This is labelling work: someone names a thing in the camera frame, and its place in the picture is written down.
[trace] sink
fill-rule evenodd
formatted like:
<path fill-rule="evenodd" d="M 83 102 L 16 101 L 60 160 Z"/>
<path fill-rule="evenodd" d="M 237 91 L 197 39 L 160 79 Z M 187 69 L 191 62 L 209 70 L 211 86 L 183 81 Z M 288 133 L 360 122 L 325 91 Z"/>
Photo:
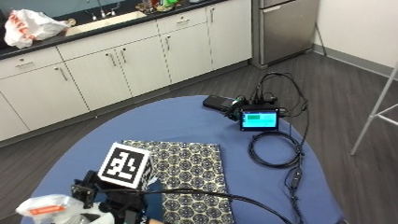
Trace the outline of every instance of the sink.
<path fill-rule="evenodd" d="M 122 16 L 111 17 L 104 20 L 87 23 L 84 25 L 74 26 L 67 29 L 66 36 L 76 35 L 83 32 L 87 32 L 87 31 L 104 28 L 110 25 L 115 25 L 115 24 L 126 22 L 126 21 L 136 20 L 138 18 L 143 18 L 146 16 L 147 15 L 144 13 L 142 13 L 140 11 L 135 11 L 135 12 L 127 13 Z"/>

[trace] cabinet handle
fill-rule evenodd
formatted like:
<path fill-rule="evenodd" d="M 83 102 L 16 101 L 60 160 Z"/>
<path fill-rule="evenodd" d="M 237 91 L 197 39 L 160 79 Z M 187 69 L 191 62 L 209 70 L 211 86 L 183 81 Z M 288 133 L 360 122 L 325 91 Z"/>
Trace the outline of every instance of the cabinet handle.
<path fill-rule="evenodd" d="M 64 73 L 64 70 L 63 70 L 63 68 L 54 67 L 54 69 L 55 69 L 56 71 L 60 71 L 60 72 L 62 72 L 62 74 L 63 74 L 63 77 L 64 77 L 64 79 L 66 79 L 66 81 L 67 81 L 67 76 L 66 76 L 66 73 Z"/>
<path fill-rule="evenodd" d="M 126 49 L 122 50 L 123 57 L 124 57 L 124 51 L 126 51 Z M 124 63 L 127 63 L 126 57 L 124 57 Z"/>
<path fill-rule="evenodd" d="M 171 35 L 168 35 L 166 38 L 167 50 L 171 50 L 170 38 L 171 38 Z"/>
<path fill-rule="evenodd" d="M 111 57 L 112 62 L 114 62 L 114 66 L 116 67 L 116 63 L 115 63 L 115 59 L 114 59 L 114 55 L 111 53 L 107 53 L 106 56 Z"/>
<path fill-rule="evenodd" d="M 23 66 L 26 66 L 26 65 L 28 65 L 28 64 L 32 64 L 34 62 L 30 62 L 30 63 L 22 63 L 22 64 L 18 64 L 15 67 L 23 67 Z"/>
<path fill-rule="evenodd" d="M 215 10 L 216 10 L 216 8 L 213 7 L 211 10 L 211 22 L 212 23 L 215 22 Z"/>
<path fill-rule="evenodd" d="M 189 19 L 187 19 L 187 20 L 184 20 L 184 21 L 177 21 L 177 23 L 184 23 L 184 22 L 187 22 L 187 21 L 189 21 Z"/>

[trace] metal stand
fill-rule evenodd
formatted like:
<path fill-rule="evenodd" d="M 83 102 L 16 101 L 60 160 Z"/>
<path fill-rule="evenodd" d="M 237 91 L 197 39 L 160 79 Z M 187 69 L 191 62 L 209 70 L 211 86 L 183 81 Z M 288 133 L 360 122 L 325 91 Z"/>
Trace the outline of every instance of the metal stand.
<path fill-rule="evenodd" d="M 369 130 L 371 123 L 372 123 L 372 121 L 373 121 L 374 118 L 381 118 L 381 119 L 384 119 L 385 121 L 388 121 L 388 122 L 390 122 L 392 124 L 394 124 L 394 125 L 398 126 L 398 122 L 397 122 L 396 120 L 389 119 L 389 118 L 386 118 L 386 117 L 382 115 L 382 114 L 385 114 L 388 111 L 390 111 L 396 106 L 398 106 L 398 104 L 394 105 L 394 106 L 392 106 L 392 107 L 389 107 L 389 108 L 388 108 L 386 110 L 384 110 L 382 112 L 377 113 L 378 107 L 380 107 L 380 105 L 381 105 L 382 102 L 384 102 L 384 99 L 385 99 L 385 96 L 386 96 L 386 93 L 388 93 L 388 90 L 389 90 L 389 86 L 390 86 L 393 80 L 394 80 L 396 77 L 397 77 L 397 71 L 398 71 L 398 63 L 396 64 L 396 68 L 394 68 L 394 70 L 393 70 L 393 73 L 390 74 L 389 81 L 388 81 L 386 86 L 385 86 L 385 88 L 384 88 L 382 94 L 381 94 L 381 96 L 378 97 L 376 106 L 374 106 L 374 108 L 373 108 L 373 110 L 372 110 L 369 120 L 368 120 L 368 122 L 367 122 L 367 124 L 365 124 L 365 127 L 364 127 L 364 130 L 363 130 L 363 132 L 361 132 L 361 134 L 360 134 L 357 143 L 356 143 L 356 145 L 355 145 L 355 147 L 353 147 L 353 149 L 352 149 L 352 152 L 351 152 L 351 155 L 352 155 L 352 156 L 356 154 L 356 151 L 357 151 L 357 149 L 359 149 L 359 146 L 360 146 L 360 143 L 361 143 L 361 141 L 363 141 L 364 135 L 365 135 L 367 131 Z"/>

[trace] small screen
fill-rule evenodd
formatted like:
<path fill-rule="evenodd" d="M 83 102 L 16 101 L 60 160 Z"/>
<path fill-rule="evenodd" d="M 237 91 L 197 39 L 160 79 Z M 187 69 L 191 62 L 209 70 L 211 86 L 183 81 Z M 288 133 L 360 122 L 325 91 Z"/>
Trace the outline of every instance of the small screen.
<path fill-rule="evenodd" d="M 243 111 L 243 128 L 275 128 L 277 125 L 276 111 Z"/>

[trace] white wall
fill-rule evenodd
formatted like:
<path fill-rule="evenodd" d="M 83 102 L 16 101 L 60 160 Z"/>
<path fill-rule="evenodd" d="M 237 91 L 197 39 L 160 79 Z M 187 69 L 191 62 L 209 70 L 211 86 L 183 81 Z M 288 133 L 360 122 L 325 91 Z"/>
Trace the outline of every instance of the white wall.
<path fill-rule="evenodd" d="M 320 0 L 319 28 L 327 48 L 396 66 L 398 0 Z"/>

